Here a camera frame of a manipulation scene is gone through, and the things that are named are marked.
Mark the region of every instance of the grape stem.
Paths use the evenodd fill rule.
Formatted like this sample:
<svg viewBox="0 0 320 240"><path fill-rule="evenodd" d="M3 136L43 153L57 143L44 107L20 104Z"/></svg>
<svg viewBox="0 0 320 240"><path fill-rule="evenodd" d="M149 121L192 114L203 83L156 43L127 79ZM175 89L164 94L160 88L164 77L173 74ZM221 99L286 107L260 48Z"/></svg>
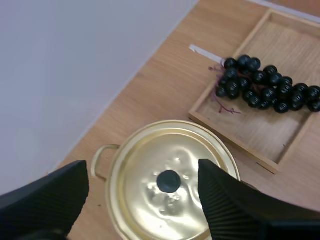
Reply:
<svg viewBox="0 0 320 240"><path fill-rule="evenodd" d="M214 67L209 67L208 68L210 71L217 71L217 72L220 72L220 73L223 73L225 71L225 68L222 66L222 65L216 65ZM212 90L212 93L211 93L211 100L214 102L216 101L219 105L220 105L220 110L219 110L219 113L222 112L222 110L225 110L227 111L228 113L231 113L231 114L242 114L241 112L238 112L238 111L235 111L234 108L231 108L231 109L227 109L225 106L223 106L223 104L218 100L217 96L216 96L216 90L217 90L217 87L219 86L219 83L222 79L222 75L217 75L216 76L217 78L217 81L213 87L213 90Z"/></svg>

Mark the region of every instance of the tray rim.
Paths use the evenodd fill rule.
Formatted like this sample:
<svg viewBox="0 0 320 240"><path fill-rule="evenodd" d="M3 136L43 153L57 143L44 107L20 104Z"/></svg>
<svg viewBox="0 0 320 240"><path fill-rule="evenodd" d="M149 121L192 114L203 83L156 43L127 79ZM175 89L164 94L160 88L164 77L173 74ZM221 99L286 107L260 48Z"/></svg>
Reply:
<svg viewBox="0 0 320 240"><path fill-rule="evenodd" d="M283 13L274 9L269 8L261 20L255 25L253 30L249 33L249 35L246 37L246 39L242 42L242 44L238 47L238 49L234 52L232 55L233 57L237 57L244 48L248 46L248 44L253 40L253 38L256 36L256 34L259 32L259 30L268 22L281 22L283 21L283 24L287 25L287 27L293 27L297 31L305 31L309 32L312 35L315 35L317 37L320 37L320 24L316 22L312 22L309 20L306 20L301 17L297 17L294 15L290 15L287 13ZM200 106L203 104L203 102L207 99L209 94L212 92L212 89L215 85L216 81L213 80L208 87L204 90L204 92L200 95L199 99L195 102L193 107L190 109L188 113L188 117L196 122L199 125L204 126L205 128L211 130L214 134L218 135L219 138L226 141L228 144L233 146L234 148L244 151L246 154L248 154L250 157L253 157L253 160L268 171L270 171L273 174L279 173L282 169L284 164L290 159L292 154L297 148L298 143L303 138L304 134L308 131L309 127L315 120L316 114L309 114L306 121L302 123L301 128L297 131L297 134L292 137L290 140L290 144L288 147L286 147L278 161L278 163L272 161L268 157L266 157L264 154L259 152L258 150L249 147L241 140L235 138L227 131L219 129L219 127L211 122L207 117L201 115L197 112L197 110L200 108Z"/></svg>

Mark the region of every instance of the wooden tray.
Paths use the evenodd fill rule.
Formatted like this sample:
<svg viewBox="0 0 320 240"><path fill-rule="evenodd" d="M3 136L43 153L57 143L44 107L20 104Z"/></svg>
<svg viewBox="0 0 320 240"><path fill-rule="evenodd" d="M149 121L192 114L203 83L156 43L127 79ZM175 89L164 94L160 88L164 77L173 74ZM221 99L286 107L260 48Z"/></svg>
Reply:
<svg viewBox="0 0 320 240"><path fill-rule="evenodd" d="M320 24L270 9L233 57L242 54L261 59L262 69L275 65L279 73L293 79L293 84L320 85ZM190 119L253 156L270 172L279 172L317 113L302 109L278 114L273 109L252 109L242 99L222 98L219 100L225 107L242 114L219 113L220 106L211 99L215 83L192 107Z"/></svg>

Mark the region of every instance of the pot handle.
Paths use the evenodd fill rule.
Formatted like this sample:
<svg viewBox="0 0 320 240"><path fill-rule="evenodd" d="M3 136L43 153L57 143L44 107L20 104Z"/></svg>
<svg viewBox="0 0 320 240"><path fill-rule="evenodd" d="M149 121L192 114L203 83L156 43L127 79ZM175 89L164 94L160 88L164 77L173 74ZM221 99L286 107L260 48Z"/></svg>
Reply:
<svg viewBox="0 0 320 240"><path fill-rule="evenodd" d="M97 165L99 163L100 156L104 152L104 150L106 150L106 149L118 149L118 148L120 148L120 145L118 145L118 144L108 144L108 145L101 146L95 152L95 154L94 154L94 156L92 158L92 163L91 163L91 175L92 175L92 177L100 178L100 179L103 179L104 181L107 181L107 179L105 177L97 175L97 173L96 173Z"/></svg>

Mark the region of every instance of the white paper strip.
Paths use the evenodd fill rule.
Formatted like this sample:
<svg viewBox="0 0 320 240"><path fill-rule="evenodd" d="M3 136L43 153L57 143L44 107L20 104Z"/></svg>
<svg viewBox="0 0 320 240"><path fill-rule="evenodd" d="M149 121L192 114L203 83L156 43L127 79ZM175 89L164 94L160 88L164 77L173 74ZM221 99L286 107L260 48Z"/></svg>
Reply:
<svg viewBox="0 0 320 240"><path fill-rule="evenodd" d="M200 47L197 47L195 45L192 45L192 44L189 46L189 49L191 49L194 53L201 54L202 56L205 56L208 59L211 59L217 63L221 63L224 60L222 57L214 55L213 53L208 52L208 51L206 51Z"/></svg>
<svg viewBox="0 0 320 240"><path fill-rule="evenodd" d="M295 15L297 17L307 19L309 21L313 21L313 22L320 24L320 17L317 17L317 16L313 16L313 15L310 15L310 14L307 14L307 13L304 13L301 11L293 10L291 8L288 8L285 6L280 6L278 4L268 2L265 0L247 0L247 1L251 2L251 3L259 4L261 6L265 6L265 7L271 8L271 9L275 9L275 10L278 10L278 11L286 13L286 14Z"/></svg>

